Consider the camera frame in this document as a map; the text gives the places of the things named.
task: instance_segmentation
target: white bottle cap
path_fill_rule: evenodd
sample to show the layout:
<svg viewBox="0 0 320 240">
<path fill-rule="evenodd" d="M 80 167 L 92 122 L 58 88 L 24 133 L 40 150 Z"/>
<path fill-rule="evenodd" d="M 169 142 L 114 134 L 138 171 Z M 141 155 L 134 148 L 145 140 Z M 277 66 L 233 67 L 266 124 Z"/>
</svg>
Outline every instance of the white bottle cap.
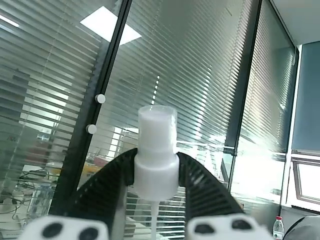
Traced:
<svg viewBox="0 0 320 240">
<path fill-rule="evenodd" d="M 178 190 L 177 112 L 151 105 L 138 111 L 139 141 L 134 159 L 134 189 L 149 201 L 172 198 Z"/>
</svg>

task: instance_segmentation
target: ceiling light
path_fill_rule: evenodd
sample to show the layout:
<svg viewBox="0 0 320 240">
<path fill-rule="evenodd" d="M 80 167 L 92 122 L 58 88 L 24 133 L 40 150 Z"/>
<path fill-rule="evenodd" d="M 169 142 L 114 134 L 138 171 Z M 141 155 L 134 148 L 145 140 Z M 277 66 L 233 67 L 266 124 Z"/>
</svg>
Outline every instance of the ceiling light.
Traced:
<svg viewBox="0 0 320 240">
<path fill-rule="evenodd" d="M 102 6 L 83 19 L 80 23 L 108 42 L 111 42 L 117 20 L 118 17 L 116 15 Z M 126 24 L 124 25 L 120 45 L 126 44 L 138 38 L 141 38 L 141 35 Z"/>
<path fill-rule="evenodd" d="M 19 24 L 18 24 L 18 23 L 14 22 L 14 21 L 12 21 L 12 20 L 10 20 L 10 19 L 8 19 L 8 18 L 6 18 L 5 16 L 0 15 L 0 19 L 3 20 L 3 21 L 5 21 L 5 22 L 7 22 L 8 24 L 11 24 L 12 26 L 15 26 L 16 28 L 19 27 Z"/>
</svg>

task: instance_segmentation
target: plastic bottle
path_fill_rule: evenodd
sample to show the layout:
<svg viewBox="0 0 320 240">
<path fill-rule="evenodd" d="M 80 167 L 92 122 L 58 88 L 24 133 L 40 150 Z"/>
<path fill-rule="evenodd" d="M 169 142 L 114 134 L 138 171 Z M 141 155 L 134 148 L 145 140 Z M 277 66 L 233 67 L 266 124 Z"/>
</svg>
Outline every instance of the plastic bottle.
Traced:
<svg viewBox="0 0 320 240">
<path fill-rule="evenodd" d="M 282 222 L 282 217 L 277 216 L 273 224 L 273 238 L 277 240 L 282 240 L 285 236 L 284 223 Z"/>
</svg>

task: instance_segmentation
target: horizontal blinds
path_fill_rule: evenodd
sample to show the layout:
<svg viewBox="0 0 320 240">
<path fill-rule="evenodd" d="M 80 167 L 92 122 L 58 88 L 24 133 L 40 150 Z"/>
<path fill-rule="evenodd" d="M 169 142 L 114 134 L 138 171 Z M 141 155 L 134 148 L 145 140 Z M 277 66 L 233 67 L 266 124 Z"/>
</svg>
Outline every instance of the horizontal blinds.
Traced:
<svg viewBox="0 0 320 240">
<path fill-rule="evenodd" d="M 176 108 L 179 150 L 224 180 L 223 146 L 250 7 L 249 0 L 132 1 L 126 24 L 141 37 L 119 46 L 80 185 L 96 171 L 88 167 L 137 146 L 138 109 L 146 105 Z M 128 194 L 124 237 L 150 239 L 150 206 Z M 184 236 L 180 194 L 183 188 L 162 203 L 157 234 L 166 239 Z"/>
<path fill-rule="evenodd" d="M 48 212 L 87 85 L 108 46 L 80 21 L 103 4 L 0 0 L 0 232 Z"/>
<path fill-rule="evenodd" d="M 262 1 L 239 150 L 255 143 L 286 152 L 293 101 L 295 48 L 268 0 Z"/>
</svg>

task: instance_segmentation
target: white ceiling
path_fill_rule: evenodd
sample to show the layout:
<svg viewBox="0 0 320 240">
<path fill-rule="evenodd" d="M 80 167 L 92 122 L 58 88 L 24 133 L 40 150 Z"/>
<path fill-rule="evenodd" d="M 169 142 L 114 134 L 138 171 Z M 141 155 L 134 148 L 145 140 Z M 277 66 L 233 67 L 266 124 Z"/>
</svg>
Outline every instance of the white ceiling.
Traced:
<svg viewBox="0 0 320 240">
<path fill-rule="evenodd" d="M 320 41 L 320 0 L 273 0 L 295 44 Z"/>
</svg>

